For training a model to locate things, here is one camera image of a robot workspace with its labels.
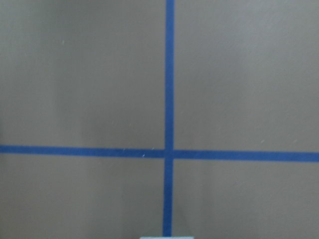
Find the crossing blue tape strip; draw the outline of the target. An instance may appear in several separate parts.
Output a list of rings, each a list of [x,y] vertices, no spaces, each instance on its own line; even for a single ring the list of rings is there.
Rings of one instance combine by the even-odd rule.
[[[286,161],[316,162],[317,152],[279,151],[222,151],[222,150],[167,150],[167,149],[126,149],[1,145],[0,152],[6,154],[40,154],[92,157],[164,158],[191,160],[246,160],[246,161]]]

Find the long blue tape strip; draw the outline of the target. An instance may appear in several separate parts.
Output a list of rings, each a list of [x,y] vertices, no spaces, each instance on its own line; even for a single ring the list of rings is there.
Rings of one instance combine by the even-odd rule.
[[[174,9],[165,2],[165,105],[164,105],[164,188],[162,235],[172,234],[173,150],[174,150]]]

